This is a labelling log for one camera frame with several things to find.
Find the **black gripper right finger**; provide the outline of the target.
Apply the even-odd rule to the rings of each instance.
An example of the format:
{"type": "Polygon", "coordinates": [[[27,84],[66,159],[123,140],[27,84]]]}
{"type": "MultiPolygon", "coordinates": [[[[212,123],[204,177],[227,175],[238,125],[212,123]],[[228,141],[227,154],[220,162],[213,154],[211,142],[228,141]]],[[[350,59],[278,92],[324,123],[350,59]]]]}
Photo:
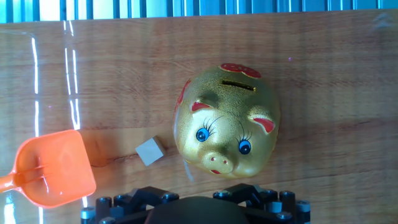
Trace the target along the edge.
{"type": "Polygon", "coordinates": [[[233,203],[249,224],[310,224],[308,200],[297,200],[289,190],[275,191],[258,185],[237,184],[213,194],[213,198],[233,203]]]}

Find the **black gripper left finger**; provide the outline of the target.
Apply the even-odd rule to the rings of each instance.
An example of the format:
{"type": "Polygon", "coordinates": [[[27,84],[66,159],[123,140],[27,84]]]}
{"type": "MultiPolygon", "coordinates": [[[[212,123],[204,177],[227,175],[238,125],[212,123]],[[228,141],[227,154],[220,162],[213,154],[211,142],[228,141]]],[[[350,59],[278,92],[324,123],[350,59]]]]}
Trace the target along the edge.
{"type": "Polygon", "coordinates": [[[114,197],[100,197],[94,206],[82,208],[81,224],[114,223],[129,215],[143,215],[147,206],[156,207],[179,199],[179,194],[155,187],[133,189],[114,197]]]}

